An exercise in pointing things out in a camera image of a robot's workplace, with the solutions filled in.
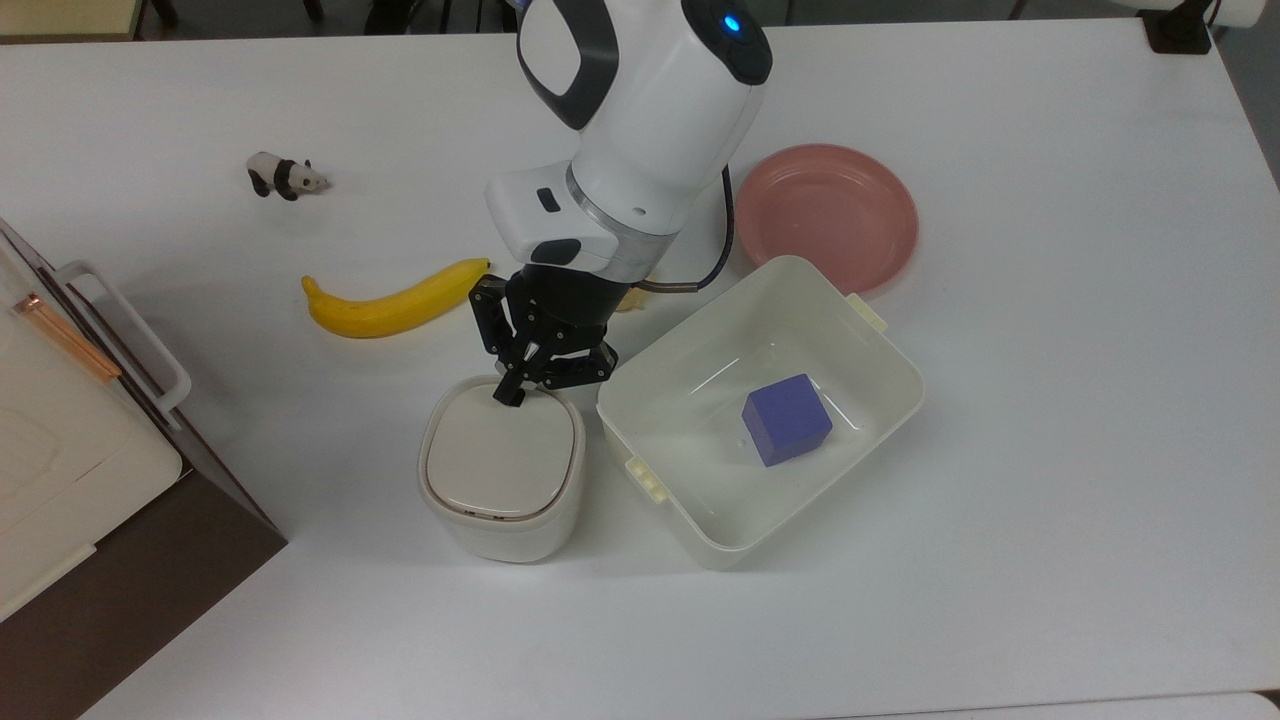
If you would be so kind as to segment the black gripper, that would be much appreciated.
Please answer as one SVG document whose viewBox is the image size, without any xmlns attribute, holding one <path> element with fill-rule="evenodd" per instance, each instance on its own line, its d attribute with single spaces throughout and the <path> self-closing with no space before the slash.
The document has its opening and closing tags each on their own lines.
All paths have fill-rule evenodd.
<svg viewBox="0 0 1280 720">
<path fill-rule="evenodd" d="M 618 364 L 618 354 L 604 342 L 613 315 L 611 281 L 558 266 L 524 266 L 509 279 L 480 278 L 468 301 L 483 346 L 500 366 L 493 397 L 504 406 L 524 401 L 530 342 L 541 346 L 527 360 L 527 382 L 544 389 L 603 383 Z M 572 357 L 561 354 L 585 348 Z"/>
</svg>

